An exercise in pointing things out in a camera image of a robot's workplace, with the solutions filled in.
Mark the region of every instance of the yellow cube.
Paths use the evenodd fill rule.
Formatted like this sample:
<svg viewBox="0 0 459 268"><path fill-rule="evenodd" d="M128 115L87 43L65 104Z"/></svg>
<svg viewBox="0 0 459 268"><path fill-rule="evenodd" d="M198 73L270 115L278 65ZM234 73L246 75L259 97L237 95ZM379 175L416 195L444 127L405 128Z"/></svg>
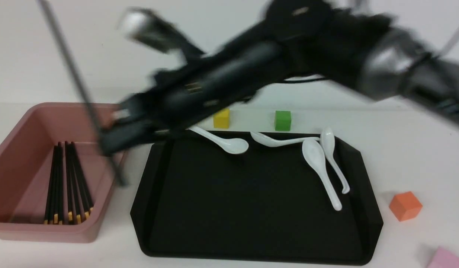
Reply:
<svg viewBox="0 0 459 268"><path fill-rule="evenodd" d="M213 114L213 127L214 128L229 128L230 127L230 110L224 109L216 114Z"/></svg>

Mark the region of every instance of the black chopstick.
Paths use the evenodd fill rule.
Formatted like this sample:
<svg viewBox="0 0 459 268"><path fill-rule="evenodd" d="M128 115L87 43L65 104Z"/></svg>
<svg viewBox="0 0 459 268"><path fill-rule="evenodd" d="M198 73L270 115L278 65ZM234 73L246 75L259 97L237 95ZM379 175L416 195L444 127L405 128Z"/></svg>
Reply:
<svg viewBox="0 0 459 268"><path fill-rule="evenodd" d="M54 181L54 170L56 166L56 153L57 146L53 147L52 160L51 160L51 171L49 172L49 185L48 185L48 198L46 199L46 210L44 211L44 224L52 222L51 220L51 198L53 192L53 181Z"/></svg>
<svg viewBox="0 0 459 268"><path fill-rule="evenodd" d="M76 172L73 165L73 159L70 157L69 159L69 172L71 178L71 187L73 188L73 200L74 200L74 209L76 210L76 224L81 224L81 214L80 214L80 203L79 203L79 195L78 195L78 186L76 182Z"/></svg>
<svg viewBox="0 0 459 268"><path fill-rule="evenodd" d="M68 224L73 224L73 189L71 188L70 152L68 142L64 143L66 154L66 188L68 193Z"/></svg>
<svg viewBox="0 0 459 268"><path fill-rule="evenodd" d="M84 171L82 170L82 166L80 164L78 152L76 149L76 144L74 142L71 142L71 152L73 153L74 156L74 169L76 170L76 178L78 178L78 182L80 183L80 193L81 193L81 199L82 199L82 205L84 209L86 210L85 216L86 219L89 217L90 212L92 212L92 209L94 208L94 203L92 202L92 198L89 192L89 187L86 182L86 178L84 176Z"/></svg>
<svg viewBox="0 0 459 268"><path fill-rule="evenodd" d="M62 225L64 220L64 183L63 183L63 153L61 143L58 143L59 146L59 159L58 159L58 224Z"/></svg>
<svg viewBox="0 0 459 268"><path fill-rule="evenodd" d="M54 173L54 190L53 190L53 224L58 224L58 215L59 215L59 160L62 159L61 143L58 143L58 148L56 149L56 171Z"/></svg>

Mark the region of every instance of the wooden block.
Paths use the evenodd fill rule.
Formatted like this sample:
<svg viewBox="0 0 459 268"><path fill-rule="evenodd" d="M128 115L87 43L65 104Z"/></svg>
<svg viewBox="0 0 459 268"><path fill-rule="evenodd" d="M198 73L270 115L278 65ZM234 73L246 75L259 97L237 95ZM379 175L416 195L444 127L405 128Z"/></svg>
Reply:
<svg viewBox="0 0 459 268"><path fill-rule="evenodd" d="M398 221L413 219L420 213L423 205L412 192L395 195L390 203L390 209Z"/></svg>
<svg viewBox="0 0 459 268"><path fill-rule="evenodd" d="M439 247L427 268L459 268L459 257Z"/></svg>
<svg viewBox="0 0 459 268"><path fill-rule="evenodd" d="M274 129L276 131L291 130L291 112L276 111L276 116L274 117Z"/></svg>
<svg viewBox="0 0 459 268"><path fill-rule="evenodd" d="M213 115L214 128L229 128L230 127L230 110L224 109Z"/></svg>

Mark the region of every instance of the chopsticks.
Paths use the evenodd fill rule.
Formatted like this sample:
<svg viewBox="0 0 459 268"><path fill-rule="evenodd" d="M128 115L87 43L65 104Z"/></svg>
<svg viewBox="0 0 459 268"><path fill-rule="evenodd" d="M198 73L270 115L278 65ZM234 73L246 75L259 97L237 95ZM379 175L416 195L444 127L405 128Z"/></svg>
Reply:
<svg viewBox="0 0 459 268"><path fill-rule="evenodd" d="M74 158L74 164L75 164L74 168L77 171L76 179L78 180L78 183L79 183L81 198L83 199L82 203L84 205L85 216L87 219L90 215L90 212L92 212L92 209L94 208L94 202L92 202L89 188L86 183L86 178L84 176L84 172L82 170L82 166L79 161L79 156L77 154L76 144L74 142L71 142L71 154L73 155L73 158Z"/></svg>
<svg viewBox="0 0 459 268"><path fill-rule="evenodd" d="M66 180L67 193L67 222L64 220L64 180ZM90 217L93 207L94 202L75 143L64 142L64 155L63 147L58 143L53 147L44 224L81 224Z"/></svg>
<svg viewBox="0 0 459 268"><path fill-rule="evenodd" d="M53 193L54 193L54 177L55 177L55 170L56 170L56 157L58 154L56 151L58 150L57 146L54 146L53 153L52 153L52 162L51 162L51 174L49 175L49 186L48 186L48 199L46 200L46 210L44 212L44 224L52 224L53 220L51 217L51 212L54 211L53 204L51 200L54 200Z"/></svg>

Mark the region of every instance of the green cube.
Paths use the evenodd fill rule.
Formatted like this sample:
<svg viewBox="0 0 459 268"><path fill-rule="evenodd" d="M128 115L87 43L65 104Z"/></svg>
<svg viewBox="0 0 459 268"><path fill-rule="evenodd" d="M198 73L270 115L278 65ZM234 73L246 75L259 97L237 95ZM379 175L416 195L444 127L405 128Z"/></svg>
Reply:
<svg viewBox="0 0 459 268"><path fill-rule="evenodd" d="M274 128L276 131L291 130L291 112L276 111L276 116L274 117Z"/></svg>

